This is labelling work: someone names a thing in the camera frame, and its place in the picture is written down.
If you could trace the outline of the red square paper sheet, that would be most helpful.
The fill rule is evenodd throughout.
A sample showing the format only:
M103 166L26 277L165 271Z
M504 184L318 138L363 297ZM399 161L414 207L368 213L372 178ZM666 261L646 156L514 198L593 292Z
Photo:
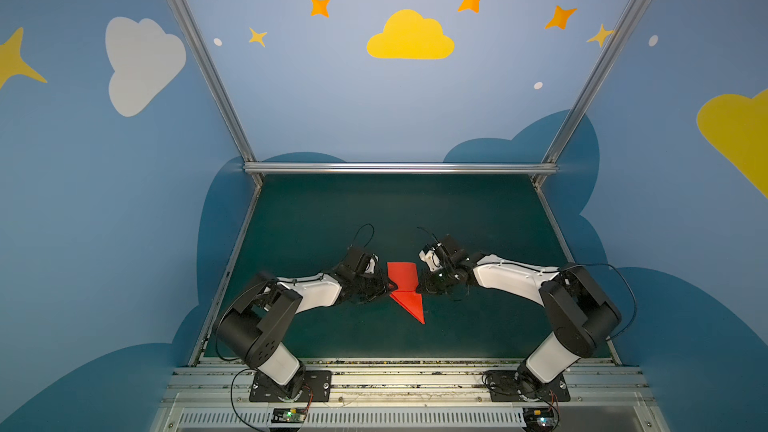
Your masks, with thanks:
M419 323L425 323L422 295L417 291L419 285L418 270L415 263L389 262L388 278L396 285L390 294L393 300L405 309Z

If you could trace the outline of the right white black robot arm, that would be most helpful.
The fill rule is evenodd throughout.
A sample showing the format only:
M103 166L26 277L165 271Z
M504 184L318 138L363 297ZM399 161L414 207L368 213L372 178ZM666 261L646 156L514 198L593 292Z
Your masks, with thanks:
M591 357L622 321L615 303L583 265L544 267L494 254L468 255L436 247L423 249L420 260L428 271L418 290L443 295L456 286L478 286L528 299L543 307L552 332L518 366L506 383L491 390L524 401L550 398L562 373Z

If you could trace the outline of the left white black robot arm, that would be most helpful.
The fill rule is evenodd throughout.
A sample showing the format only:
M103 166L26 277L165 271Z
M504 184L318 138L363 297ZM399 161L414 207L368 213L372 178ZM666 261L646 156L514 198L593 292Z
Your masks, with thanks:
M350 276L318 273L301 278L257 274L221 314L215 338L256 371L258 385L274 398L298 399L305 386L305 365L283 344L295 316L348 300L372 302L398 289L380 270Z

